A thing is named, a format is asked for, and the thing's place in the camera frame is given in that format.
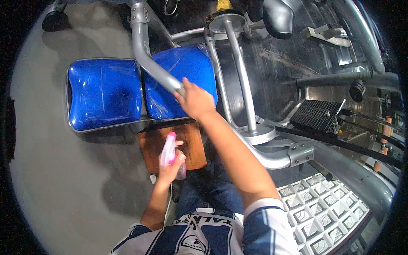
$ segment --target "blue back pad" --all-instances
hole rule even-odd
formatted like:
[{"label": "blue back pad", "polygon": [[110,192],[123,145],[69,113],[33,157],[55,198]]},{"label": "blue back pad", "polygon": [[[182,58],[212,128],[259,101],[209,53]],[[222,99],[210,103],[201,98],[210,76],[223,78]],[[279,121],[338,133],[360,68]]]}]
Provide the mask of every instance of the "blue back pad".
[{"label": "blue back pad", "polygon": [[[168,49],[153,55],[152,58],[177,80],[181,81],[186,77],[190,82],[205,89],[214,97],[214,103],[217,105],[213,66],[204,45],[192,44]],[[174,96],[147,73],[145,89],[147,108],[153,119],[187,116],[174,100]]]},{"label": "blue back pad", "polygon": [[142,95],[136,61],[79,60],[68,69],[71,126],[79,131],[140,119]]}]

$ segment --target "hand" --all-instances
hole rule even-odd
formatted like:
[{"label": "hand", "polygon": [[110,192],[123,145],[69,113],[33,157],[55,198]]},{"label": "hand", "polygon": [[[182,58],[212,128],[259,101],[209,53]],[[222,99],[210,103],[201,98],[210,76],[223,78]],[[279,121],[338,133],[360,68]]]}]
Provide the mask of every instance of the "hand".
[{"label": "hand", "polygon": [[183,78],[186,98],[179,93],[174,93],[183,110],[193,119],[200,122],[200,119],[208,113],[215,112],[214,98],[210,93],[191,83],[187,78]]},{"label": "hand", "polygon": [[[183,143],[183,141],[175,142],[176,147],[182,145]],[[159,177],[156,183],[164,186],[170,186],[172,181],[174,181],[176,178],[179,168],[185,161],[186,156],[184,153],[181,150],[176,149],[176,159],[174,163],[172,165],[168,164],[167,166],[159,166]]]}]

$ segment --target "concrete floor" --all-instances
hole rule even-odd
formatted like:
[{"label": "concrete floor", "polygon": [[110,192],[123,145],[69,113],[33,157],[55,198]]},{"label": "concrete floor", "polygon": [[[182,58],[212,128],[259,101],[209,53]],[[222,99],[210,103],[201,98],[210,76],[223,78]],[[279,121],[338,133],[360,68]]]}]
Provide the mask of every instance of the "concrete floor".
[{"label": "concrete floor", "polygon": [[105,3],[68,5],[72,29],[32,28],[11,83],[18,202],[50,254],[107,254],[140,220],[152,184],[134,131],[79,137],[68,126],[65,73],[80,58],[133,58],[129,33]]}]

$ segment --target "jeans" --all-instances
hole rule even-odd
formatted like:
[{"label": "jeans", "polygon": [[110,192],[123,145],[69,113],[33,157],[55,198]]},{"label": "jeans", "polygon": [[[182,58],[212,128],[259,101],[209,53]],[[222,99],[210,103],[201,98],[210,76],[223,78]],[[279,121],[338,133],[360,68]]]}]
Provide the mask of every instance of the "jeans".
[{"label": "jeans", "polygon": [[230,180],[218,155],[206,168],[188,173],[177,204],[177,219],[196,208],[244,213],[241,195]]}]

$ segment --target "pink spray bottle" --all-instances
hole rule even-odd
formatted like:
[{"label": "pink spray bottle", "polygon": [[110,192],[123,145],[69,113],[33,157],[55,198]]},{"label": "pink spray bottle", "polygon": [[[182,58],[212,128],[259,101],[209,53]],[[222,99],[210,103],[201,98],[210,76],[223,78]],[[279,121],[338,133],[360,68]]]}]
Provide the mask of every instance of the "pink spray bottle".
[{"label": "pink spray bottle", "polygon": [[[167,166],[172,165],[176,159],[175,142],[176,133],[170,132],[167,135],[166,142],[164,144],[162,153],[160,155],[160,165]],[[186,178],[186,163],[184,162],[177,173],[176,179],[183,180]]]}]

